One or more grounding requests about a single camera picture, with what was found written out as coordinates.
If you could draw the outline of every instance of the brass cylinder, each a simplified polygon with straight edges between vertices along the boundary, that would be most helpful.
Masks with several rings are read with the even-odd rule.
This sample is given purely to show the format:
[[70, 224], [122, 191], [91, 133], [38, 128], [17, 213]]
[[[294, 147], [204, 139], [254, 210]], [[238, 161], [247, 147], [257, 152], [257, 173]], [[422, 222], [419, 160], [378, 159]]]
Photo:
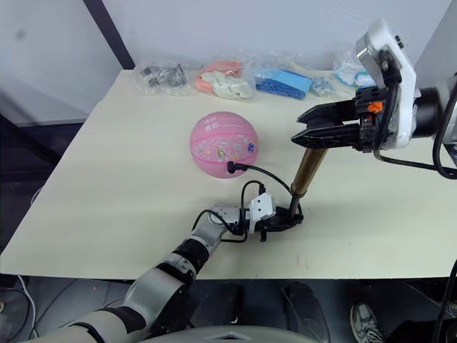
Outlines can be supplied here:
[[303, 196], [321, 165], [327, 149], [306, 149], [292, 184], [292, 192]]

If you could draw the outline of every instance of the orange component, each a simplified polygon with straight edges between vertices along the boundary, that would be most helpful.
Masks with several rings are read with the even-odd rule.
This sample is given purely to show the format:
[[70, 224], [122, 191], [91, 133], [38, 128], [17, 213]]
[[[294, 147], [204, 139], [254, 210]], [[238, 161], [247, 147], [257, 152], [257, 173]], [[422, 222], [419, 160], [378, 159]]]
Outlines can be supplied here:
[[368, 110], [373, 113], [379, 113], [383, 110], [384, 103], [382, 101], [372, 101], [368, 105]]

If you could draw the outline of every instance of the cartoon sticker on ball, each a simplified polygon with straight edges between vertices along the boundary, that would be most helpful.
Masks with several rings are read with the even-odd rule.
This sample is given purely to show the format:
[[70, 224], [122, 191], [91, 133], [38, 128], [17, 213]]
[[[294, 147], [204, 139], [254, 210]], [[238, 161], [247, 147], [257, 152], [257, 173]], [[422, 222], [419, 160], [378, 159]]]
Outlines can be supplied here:
[[217, 148], [217, 157], [218, 157], [218, 159], [222, 160], [224, 156], [226, 156], [226, 152], [218, 147]]

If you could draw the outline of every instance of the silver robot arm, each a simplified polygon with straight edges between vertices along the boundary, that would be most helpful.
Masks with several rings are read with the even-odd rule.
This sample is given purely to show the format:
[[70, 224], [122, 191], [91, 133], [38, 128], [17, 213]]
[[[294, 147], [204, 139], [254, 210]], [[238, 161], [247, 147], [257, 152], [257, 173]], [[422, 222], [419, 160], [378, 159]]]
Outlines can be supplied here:
[[[239, 223], [237, 207], [216, 205], [213, 210], [227, 224]], [[188, 239], [131, 285], [120, 307], [99, 309], [32, 342], [130, 343], [165, 334], [225, 232], [224, 224], [209, 214]]]

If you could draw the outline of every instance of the black floor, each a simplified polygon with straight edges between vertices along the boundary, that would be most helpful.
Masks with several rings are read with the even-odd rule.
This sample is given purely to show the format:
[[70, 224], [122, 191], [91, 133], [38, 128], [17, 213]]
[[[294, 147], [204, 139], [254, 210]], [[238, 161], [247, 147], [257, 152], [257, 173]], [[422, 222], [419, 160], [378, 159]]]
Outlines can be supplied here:
[[[28, 133], [47, 146], [63, 153], [73, 139], [79, 125], [45, 126], [27, 129]], [[26, 169], [37, 171], [28, 173], [29, 180], [16, 180], [1, 183], [1, 233], [0, 248], [3, 251], [26, 211], [31, 197], [41, 187], [46, 178], [40, 179], [52, 168], [37, 159], [14, 139], [2, 132], [1, 170]], [[376, 313], [384, 331], [391, 333], [405, 320], [427, 321], [436, 318], [439, 303], [427, 295], [439, 299], [443, 292], [443, 280], [302, 280], [307, 283], [318, 297], [325, 313], [333, 342], [355, 342], [349, 325], [351, 305], [368, 302]], [[37, 304], [38, 316], [43, 313], [52, 299], [72, 279], [33, 277], [29, 290]], [[194, 304], [203, 299], [217, 285], [227, 282], [197, 280], [191, 288]], [[291, 280], [232, 280], [244, 289], [244, 301], [240, 320], [249, 324], [286, 328], [283, 315], [284, 297], [282, 289]], [[117, 282], [78, 279], [65, 290], [41, 318], [38, 328], [40, 334], [52, 332], [62, 324], [77, 319], [81, 315], [98, 309], [122, 297], [129, 286]], [[29, 335], [31, 314], [26, 313], [26, 302], [16, 292], [5, 292], [0, 287], [0, 301], [5, 309], [0, 314], [0, 342], [7, 340], [21, 326], [24, 318], [28, 321], [14, 342], [21, 342]]]

